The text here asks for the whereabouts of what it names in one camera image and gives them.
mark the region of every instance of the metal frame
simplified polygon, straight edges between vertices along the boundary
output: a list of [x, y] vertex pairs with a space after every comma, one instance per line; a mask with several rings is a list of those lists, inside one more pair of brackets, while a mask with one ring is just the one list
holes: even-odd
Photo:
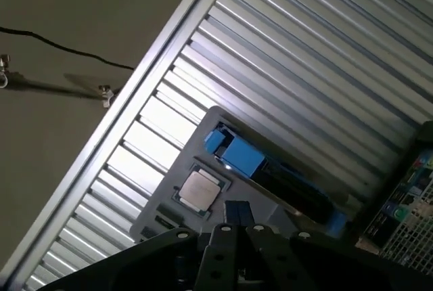
[[[213, 1], [215, 0], [182, 0], [135, 69], [116, 103], [104, 116], [6, 262], [0, 273], [0, 286], [7, 284], [18, 287], [30, 276]], [[135, 95], [140, 95], [141, 98], [134, 99]]]

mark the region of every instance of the cable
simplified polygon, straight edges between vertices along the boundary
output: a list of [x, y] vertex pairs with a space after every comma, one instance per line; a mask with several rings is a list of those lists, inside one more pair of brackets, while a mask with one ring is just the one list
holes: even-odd
[[29, 32], [27, 30], [10, 29], [10, 28], [5, 28], [5, 27], [0, 26], [0, 32], [4, 32], [6, 34], [11, 34], [11, 35], [21, 35], [21, 36], [33, 37], [34, 39], [38, 39], [38, 40], [44, 42], [45, 44], [48, 44], [52, 47], [55, 47], [56, 49], [61, 49], [62, 51], [66, 51], [66, 52], [73, 53], [76, 55], [85, 56], [88, 58], [93, 58], [93, 59], [96, 59], [102, 63], [108, 64], [109, 66], [115, 66], [117, 68], [134, 70], [134, 68], [132, 66], [125, 66], [124, 64], [105, 60], [105, 59], [103, 59], [100, 56], [95, 55], [95, 54], [81, 52], [81, 51], [77, 51], [75, 49], [70, 49], [69, 47], [64, 47], [62, 45], [54, 43], [53, 41], [50, 41], [49, 39], [46, 39], [45, 37], [42, 37], [41, 35], [35, 34], [34, 32]]

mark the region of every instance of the screw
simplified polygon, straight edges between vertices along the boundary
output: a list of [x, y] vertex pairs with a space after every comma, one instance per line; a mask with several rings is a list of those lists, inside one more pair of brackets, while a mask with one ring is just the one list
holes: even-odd
[[5, 71], [9, 68], [9, 62], [11, 62], [11, 57], [7, 54], [0, 55], [0, 70]]
[[301, 237], [301, 238], [304, 238], [304, 239], [307, 239], [307, 238], [311, 237], [311, 235], [308, 232], [300, 232], [298, 234], [298, 236]]
[[189, 233], [186, 233], [186, 232], [179, 232], [177, 234], [178, 238], [186, 238], [187, 236], [189, 236]]

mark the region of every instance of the black plastic part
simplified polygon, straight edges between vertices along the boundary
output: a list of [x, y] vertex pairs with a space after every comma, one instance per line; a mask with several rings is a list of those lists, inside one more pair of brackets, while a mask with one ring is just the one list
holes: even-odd
[[39, 290], [120, 291], [143, 285], [146, 290], [178, 290], [179, 256], [196, 253], [197, 236], [188, 229], [170, 230]]
[[[225, 223], [208, 237], [173, 229], [40, 290], [433, 290], [431, 277], [320, 233], [287, 240], [265, 225]], [[204, 254], [200, 240], [209, 240]]]
[[363, 207], [353, 222], [347, 227], [346, 232], [342, 236], [344, 242], [349, 244], [356, 244], [358, 242], [359, 237], [363, 235], [369, 224], [380, 212], [409, 167], [422, 151], [429, 148], [433, 148], [433, 121], [425, 122], [413, 136], [409, 147], [402, 153], [398, 161], [396, 161], [394, 170], [385, 178], [383, 184], [381, 184], [381, 189], [371, 201]]
[[194, 291], [230, 291], [237, 283], [238, 226], [217, 225], [206, 247]]
[[224, 222], [247, 227], [254, 224], [250, 203], [247, 201], [224, 201]]
[[318, 290], [285, 238], [264, 225], [250, 226], [246, 233], [264, 262], [264, 279], [271, 283], [272, 290]]
[[270, 162], [251, 179], [317, 223], [326, 225], [335, 211], [326, 195]]
[[414, 269], [344, 245], [321, 233], [290, 238], [290, 249], [319, 289], [365, 291], [433, 290], [433, 279]]

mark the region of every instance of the black cable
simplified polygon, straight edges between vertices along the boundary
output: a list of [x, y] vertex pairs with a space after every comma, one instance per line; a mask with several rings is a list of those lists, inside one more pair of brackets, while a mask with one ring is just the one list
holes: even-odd
[[93, 58], [93, 59], [96, 59], [102, 63], [108, 64], [109, 66], [115, 66], [117, 68], [134, 70], [134, 68], [132, 66], [125, 66], [124, 64], [119, 64], [116, 62], [111, 62], [111, 61], [105, 60], [105, 59], [103, 59], [100, 56], [95, 55], [95, 54], [81, 52], [81, 51], [77, 51], [75, 49], [70, 49], [69, 47], [64, 47], [62, 45], [59, 45], [57, 43], [50, 41], [49, 39], [46, 39], [45, 37], [42, 37], [41, 35], [35, 34], [34, 32], [29, 32], [27, 30], [10, 29], [10, 28], [5, 28], [5, 27], [0, 26], [0, 32], [4, 32], [6, 34], [11, 34], [11, 35], [21, 35], [21, 36], [33, 37], [34, 39], [38, 39], [38, 40], [44, 42], [45, 44], [51, 45], [52, 47], [55, 47], [56, 49], [61, 49], [62, 51], [66, 51], [66, 52], [73, 53], [76, 55], [85, 56], [88, 58]]

